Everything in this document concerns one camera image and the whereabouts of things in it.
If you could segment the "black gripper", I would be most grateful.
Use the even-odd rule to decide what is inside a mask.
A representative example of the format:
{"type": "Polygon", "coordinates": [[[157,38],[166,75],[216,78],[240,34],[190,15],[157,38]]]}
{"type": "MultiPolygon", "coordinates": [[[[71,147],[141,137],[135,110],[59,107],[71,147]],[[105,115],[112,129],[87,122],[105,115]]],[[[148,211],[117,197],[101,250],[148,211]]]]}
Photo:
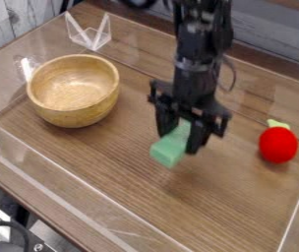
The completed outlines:
{"type": "Polygon", "coordinates": [[[215,98],[220,63],[202,70],[176,68],[174,81],[152,80],[148,101],[155,106],[157,133],[170,134],[186,119],[190,126],[187,153],[195,155],[210,135],[222,137],[232,118],[230,110],[215,98]]]}

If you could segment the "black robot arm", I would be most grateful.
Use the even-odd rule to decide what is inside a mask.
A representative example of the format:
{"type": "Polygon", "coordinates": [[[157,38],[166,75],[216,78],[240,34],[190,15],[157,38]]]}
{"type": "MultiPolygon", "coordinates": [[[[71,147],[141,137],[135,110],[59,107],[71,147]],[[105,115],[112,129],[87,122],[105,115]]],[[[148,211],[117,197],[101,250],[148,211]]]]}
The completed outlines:
{"type": "Polygon", "coordinates": [[[157,133],[167,136],[179,121],[190,123],[186,153],[194,155],[208,138],[222,137],[232,118],[215,94],[223,65],[230,63],[234,28],[232,0],[119,0],[136,10],[149,9],[159,1],[174,9],[176,36],[174,80],[152,80],[148,101],[155,105],[157,133]]]}

